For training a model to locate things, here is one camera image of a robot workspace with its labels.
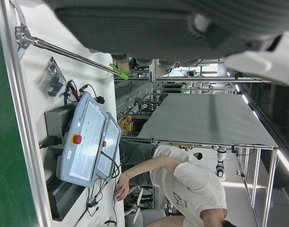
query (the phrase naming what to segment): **printed graphic on shirt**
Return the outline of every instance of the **printed graphic on shirt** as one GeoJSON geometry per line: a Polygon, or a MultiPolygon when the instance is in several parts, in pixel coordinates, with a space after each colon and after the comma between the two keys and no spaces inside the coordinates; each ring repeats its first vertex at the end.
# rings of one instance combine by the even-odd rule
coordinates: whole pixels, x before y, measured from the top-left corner
{"type": "Polygon", "coordinates": [[[176,200],[176,203],[182,207],[187,208],[186,201],[184,199],[181,199],[181,197],[179,195],[177,195],[174,191],[173,191],[173,194],[174,194],[174,198],[176,200]]]}

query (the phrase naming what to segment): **white table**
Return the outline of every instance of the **white table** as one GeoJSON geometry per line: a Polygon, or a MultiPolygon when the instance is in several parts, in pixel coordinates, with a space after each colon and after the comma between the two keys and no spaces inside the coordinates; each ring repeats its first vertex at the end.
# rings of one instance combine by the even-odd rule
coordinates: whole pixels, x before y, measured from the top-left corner
{"type": "MultiPolygon", "coordinates": [[[[21,8],[26,19],[26,25],[32,36],[41,38],[51,44],[106,66],[112,62],[111,55],[105,53],[93,54],[87,48],[82,46],[80,42],[70,33],[70,31],[68,31],[66,27],[64,27],[58,21],[54,13],[45,4],[32,7],[24,5],[21,6],[21,8]]],[[[44,141],[47,136],[44,122],[44,112],[63,105],[63,98],[59,98],[52,105],[47,103],[34,85],[34,81],[41,73],[44,72],[47,63],[52,56],[56,60],[67,81],[69,79],[73,79],[77,85],[77,88],[80,88],[82,85],[87,83],[91,84],[94,87],[97,96],[103,96],[105,98],[105,104],[103,104],[102,107],[107,112],[110,112],[116,119],[114,79],[111,73],[99,70],[73,59],[54,54],[48,50],[29,46],[20,63],[22,66],[24,83],[26,84],[27,101],[29,103],[31,120],[36,130],[34,137],[38,143],[44,141]]],[[[38,161],[38,165],[42,167],[42,177],[45,180],[47,180],[53,172],[47,168],[47,166],[52,166],[54,164],[51,164],[52,159],[49,151],[49,148],[37,150],[37,152],[40,152],[42,159],[38,161]]],[[[116,162],[120,162],[119,153],[117,154],[116,162]]],[[[86,213],[83,218],[76,223],[86,208],[85,204],[87,199],[87,190],[85,190],[62,222],[52,221],[52,217],[49,217],[51,220],[51,225],[53,227],[87,227],[96,226],[98,223],[103,224],[109,219],[116,220],[113,211],[114,186],[115,180],[113,179],[103,189],[103,199],[98,204],[99,210],[92,218],[88,213],[86,213]]],[[[96,184],[94,186],[94,195],[98,192],[98,190],[99,184],[96,184]]],[[[90,209],[90,212],[93,213],[95,210],[96,207],[90,209]]],[[[118,226],[123,227],[123,202],[117,202],[115,205],[115,210],[117,214],[118,226]]]]}

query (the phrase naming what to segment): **yellow part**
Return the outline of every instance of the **yellow part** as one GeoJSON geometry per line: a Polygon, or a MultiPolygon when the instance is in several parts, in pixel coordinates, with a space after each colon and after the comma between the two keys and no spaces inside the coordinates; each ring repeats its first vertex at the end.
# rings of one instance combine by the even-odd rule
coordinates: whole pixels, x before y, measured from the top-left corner
{"type": "Polygon", "coordinates": [[[74,143],[73,139],[74,139],[74,136],[76,136],[77,134],[74,133],[71,137],[70,137],[70,142],[72,145],[76,145],[76,143],[74,143]]]}

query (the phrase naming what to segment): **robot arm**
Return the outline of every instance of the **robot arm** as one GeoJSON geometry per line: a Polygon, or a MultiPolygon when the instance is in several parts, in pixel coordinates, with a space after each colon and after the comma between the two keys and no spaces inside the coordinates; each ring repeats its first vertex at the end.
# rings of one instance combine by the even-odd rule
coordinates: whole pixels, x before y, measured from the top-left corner
{"type": "Polygon", "coordinates": [[[223,161],[226,157],[226,148],[219,146],[219,147],[214,147],[214,149],[217,151],[217,157],[218,157],[218,163],[216,165],[217,176],[220,178],[220,180],[224,181],[226,178],[226,175],[224,172],[223,161]]]}

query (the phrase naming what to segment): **white t-shirt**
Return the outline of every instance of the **white t-shirt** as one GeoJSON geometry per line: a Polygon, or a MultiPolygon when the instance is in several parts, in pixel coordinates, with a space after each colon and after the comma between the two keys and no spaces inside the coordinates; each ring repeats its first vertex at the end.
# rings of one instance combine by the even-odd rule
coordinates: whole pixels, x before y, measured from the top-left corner
{"type": "Polygon", "coordinates": [[[202,227],[200,213],[206,209],[225,209],[221,181],[192,154],[173,146],[159,145],[153,157],[170,156],[181,162],[174,174],[165,168],[149,172],[154,186],[160,187],[168,200],[185,216],[183,227],[202,227]]]}

